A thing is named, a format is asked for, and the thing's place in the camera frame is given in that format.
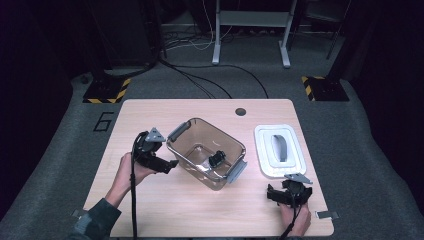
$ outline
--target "container lid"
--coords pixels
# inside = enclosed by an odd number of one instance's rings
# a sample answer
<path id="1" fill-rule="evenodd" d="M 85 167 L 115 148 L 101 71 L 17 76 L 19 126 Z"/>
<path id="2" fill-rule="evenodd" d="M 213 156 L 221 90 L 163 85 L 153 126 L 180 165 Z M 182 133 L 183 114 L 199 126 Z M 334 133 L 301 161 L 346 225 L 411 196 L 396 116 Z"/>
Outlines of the container lid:
<path id="1" fill-rule="evenodd" d="M 265 175 L 282 178 L 285 174 L 305 174 L 305 159 L 290 125 L 258 125 L 255 128 L 255 143 Z"/>

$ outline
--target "transparent plastic container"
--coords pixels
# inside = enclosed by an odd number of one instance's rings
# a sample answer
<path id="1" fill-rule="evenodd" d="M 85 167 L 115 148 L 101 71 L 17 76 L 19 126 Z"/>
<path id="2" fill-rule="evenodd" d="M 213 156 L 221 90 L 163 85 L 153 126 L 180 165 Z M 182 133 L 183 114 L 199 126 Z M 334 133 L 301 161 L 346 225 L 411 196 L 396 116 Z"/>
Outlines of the transparent plastic container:
<path id="1" fill-rule="evenodd" d="M 168 136 L 166 145 L 180 166 L 215 191 L 234 182 L 247 164 L 242 143 L 200 118 L 182 123 Z M 214 166 L 210 157 L 218 151 L 225 153 L 225 160 Z"/>

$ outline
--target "wooden table top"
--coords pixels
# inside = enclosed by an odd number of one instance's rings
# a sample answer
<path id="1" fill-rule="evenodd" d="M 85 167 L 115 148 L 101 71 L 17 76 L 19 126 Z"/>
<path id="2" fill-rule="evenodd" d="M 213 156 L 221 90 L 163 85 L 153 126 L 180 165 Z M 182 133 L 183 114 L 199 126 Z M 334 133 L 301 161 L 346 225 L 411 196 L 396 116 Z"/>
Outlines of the wooden table top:
<path id="1" fill-rule="evenodd" d="M 237 108 L 246 115 L 238 116 Z M 138 133 L 156 127 L 167 137 L 187 120 L 198 117 L 239 140 L 246 147 L 247 166 L 239 178 L 213 191 L 177 166 L 169 174 L 158 173 L 137 186 L 138 236 L 141 237 L 276 237 L 284 231 L 277 204 L 266 197 L 271 184 L 281 189 L 284 179 L 270 179 L 260 169 L 254 130 L 258 125 L 288 124 L 299 140 L 306 162 L 305 176 L 313 184 L 309 209 L 313 213 L 306 236 L 328 236 L 331 219 L 318 219 L 315 211 L 327 205 L 315 173 L 293 103 L 287 99 L 161 99 L 127 100 L 123 103 L 102 161 L 84 205 L 93 207 L 112 185 L 120 158 L 130 152 Z M 157 156 L 175 156 L 164 144 Z M 122 214 L 111 236 L 132 236 L 131 194 L 122 201 Z"/>

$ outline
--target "chair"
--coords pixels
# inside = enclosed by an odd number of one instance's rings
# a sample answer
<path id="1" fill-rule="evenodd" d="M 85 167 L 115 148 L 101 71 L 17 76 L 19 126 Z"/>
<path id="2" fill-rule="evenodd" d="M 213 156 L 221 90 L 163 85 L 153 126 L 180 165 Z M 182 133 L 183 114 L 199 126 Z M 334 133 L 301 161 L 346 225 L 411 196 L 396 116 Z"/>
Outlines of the chair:
<path id="1" fill-rule="evenodd" d="M 301 10 L 301 17 L 295 24 L 293 37 L 290 41 L 288 49 L 291 49 L 291 46 L 294 42 L 297 30 L 299 28 L 300 22 L 302 19 L 307 20 L 311 23 L 319 23 L 322 25 L 327 25 L 333 29 L 337 29 L 333 32 L 333 42 L 331 44 L 330 51 L 327 54 L 327 59 L 330 58 L 331 52 L 333 51 L 334 45 L 336 43 L 337 37 L 339 36 L 340 29 L 343 26 L 343 22 L 346 18 L 347 12 L 352 0 L 342 1 L 306 1 Z"/>

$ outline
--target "black and yellow striped base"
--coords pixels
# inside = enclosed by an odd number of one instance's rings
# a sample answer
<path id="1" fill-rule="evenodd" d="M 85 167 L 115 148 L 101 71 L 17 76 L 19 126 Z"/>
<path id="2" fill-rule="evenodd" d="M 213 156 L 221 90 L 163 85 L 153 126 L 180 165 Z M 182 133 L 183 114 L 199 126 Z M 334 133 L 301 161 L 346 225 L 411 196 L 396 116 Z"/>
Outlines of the black and yellow striped base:
<path id="1" fill-rule="evenodd" d="M 340 82 L 330 82 L 325 77 L 302 77 L 310 101 L 349 101 Z"/>
<path id="2" fill-rule="evenodd" d="M 111 80 L 107 89 L 91 85 L 84 95 L 84 103 L 119 103 L 124 97 L 131 79 Z"/>

